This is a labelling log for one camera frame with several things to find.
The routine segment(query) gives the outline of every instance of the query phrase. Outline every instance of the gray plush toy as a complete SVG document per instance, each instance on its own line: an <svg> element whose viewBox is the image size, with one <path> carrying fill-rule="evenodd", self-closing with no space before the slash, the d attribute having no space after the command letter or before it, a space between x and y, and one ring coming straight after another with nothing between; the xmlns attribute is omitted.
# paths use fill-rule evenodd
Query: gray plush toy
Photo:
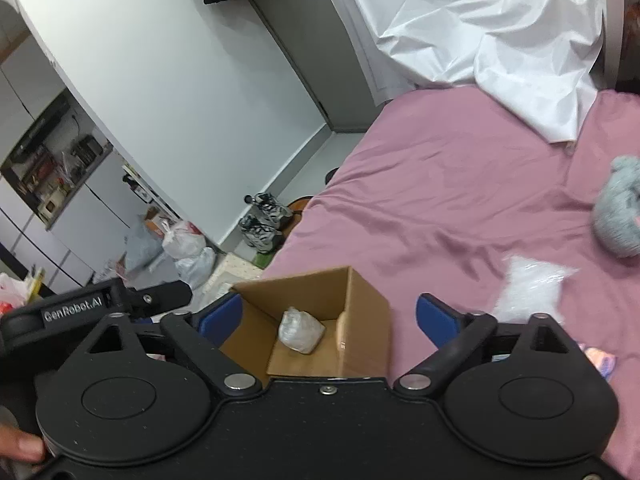
<svg viewBox="0 0 640 480"><path fill-rule="evenodd" d="M616 256L640 254L640 158L617 156L593 207L593 231Z"/></svg>

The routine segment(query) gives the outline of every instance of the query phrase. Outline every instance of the silver pivot bolt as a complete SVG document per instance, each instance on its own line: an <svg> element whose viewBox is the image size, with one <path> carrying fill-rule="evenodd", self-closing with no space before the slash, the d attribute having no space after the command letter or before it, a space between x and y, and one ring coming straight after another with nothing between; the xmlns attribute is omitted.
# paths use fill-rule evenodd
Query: silver pivot bolt
<svg viewBox="0 0 640 480"><path fill-rule="evenodd" d="M338 388L335 386L331 386L330 384L326 384L325 386L320 386L320 393L323 395L333 395L338 392Z"/></svg>
<svg viewBox="0 0 640 480"><path fill-rule="evenodd" d="M255 377L249 374L231 374L225 378L225 386L230 390L246 390L255 384Z"/></svg>
<svg viewBox="0 0 640 480"><path fill-rule="evenodd" d="M423 374L407 374L400 377L400 386L407 390L424 390L431 386L431 379Z"/></svg>

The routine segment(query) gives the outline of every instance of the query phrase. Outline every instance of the bed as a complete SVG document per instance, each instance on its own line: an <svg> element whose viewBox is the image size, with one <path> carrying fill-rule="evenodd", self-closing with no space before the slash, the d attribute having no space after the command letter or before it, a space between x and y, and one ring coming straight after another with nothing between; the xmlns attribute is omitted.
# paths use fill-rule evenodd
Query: bed
<svg viewBox="0 0 640 480"><path fill-rule="evenodd" d="M559 309L575 340L618 357L620 421L604 458L640 478L640 261L613 258L590 231L610 161L640 155L639 124L640 98L600 92L571 156L476 87L409 92L308 204L264 276L353 266L390 302L394 379L434 351L415 322L420 293L490 311L510 254L579 268Z"/></svg>

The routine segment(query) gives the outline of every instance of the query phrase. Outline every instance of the human hand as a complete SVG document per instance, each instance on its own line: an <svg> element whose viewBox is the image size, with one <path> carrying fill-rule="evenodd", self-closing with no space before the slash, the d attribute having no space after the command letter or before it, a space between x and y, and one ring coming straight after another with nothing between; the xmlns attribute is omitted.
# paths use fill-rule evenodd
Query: human hand
<svg viewBox="0 0 640 480"><path fill-rule="evenodd" d="M20 462L44 460L44 443L40 437L0 424L0 457Z"/></svg>

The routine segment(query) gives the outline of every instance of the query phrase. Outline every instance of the pair of shoes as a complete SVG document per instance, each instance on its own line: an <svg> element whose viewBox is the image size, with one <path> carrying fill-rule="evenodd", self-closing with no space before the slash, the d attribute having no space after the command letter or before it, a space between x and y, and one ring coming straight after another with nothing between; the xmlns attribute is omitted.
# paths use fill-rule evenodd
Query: pair of shoes
<svg viewBox="0 0 640 480"><path fill-rule="evenodd" d="M238 227L244 240L260 254L269 254L284 243L284 229L293 220L293 211L280 204L271 193L247 195L244 202L254 206L257 214L247 213Z"/></svg>
<svg viewBox="0 0 640 480"><path fill-rule="evenodd" d="M283 230L293 220L293 211L278 202L271 193L247 195L244 197L244 202L254 206L258 213L257 217L263 224L275 229Z"/></svg>

